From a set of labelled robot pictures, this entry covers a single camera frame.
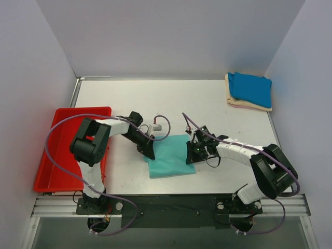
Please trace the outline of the teal t shirt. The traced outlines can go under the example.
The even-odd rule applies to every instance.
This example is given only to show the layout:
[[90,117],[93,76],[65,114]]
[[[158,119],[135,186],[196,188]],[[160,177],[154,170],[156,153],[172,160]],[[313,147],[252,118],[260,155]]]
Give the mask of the teal t shirt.
[[148,164],[150,178],[165,178],[195,174],[193,164],[186,164],[189,136],[170,135],[162,141],[153,143],[155,160],[144,157]]

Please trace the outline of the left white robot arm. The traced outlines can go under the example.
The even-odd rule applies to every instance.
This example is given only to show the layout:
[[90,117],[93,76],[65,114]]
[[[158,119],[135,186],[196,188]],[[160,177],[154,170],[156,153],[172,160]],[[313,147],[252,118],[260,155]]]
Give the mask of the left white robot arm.
[[85,118],[76,132],[70,152],[80,167],[82,179],[87,182],[83,189],[84,204],[96,214],[105,211],[107,206],[106,188],[101,176],[101,160],[104,158],[108,140],[115,135],[122,135],[134,144],[138,152],[154,160],[153,135],[141,134],[136,128],[143,122],[143,117],[132,111],[128,117],[93,120]]

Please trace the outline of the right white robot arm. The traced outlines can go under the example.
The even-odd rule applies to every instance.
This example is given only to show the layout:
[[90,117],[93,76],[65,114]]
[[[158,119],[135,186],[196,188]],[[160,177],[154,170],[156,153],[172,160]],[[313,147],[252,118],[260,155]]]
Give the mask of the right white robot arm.
[[292,184],[298,184],[298,174],[278,145],[253,146],[226,135],[216,137],[206,126],[195,130],[187,127],[185,132],[190,135],[190,141],[186,143],[186,164],[217,158],[218,162],[231,159],[251,167],[255,181],[233,194],[231,205],[235,211],[244,212],[251,203],[262,198],[293,195],[285,190]]

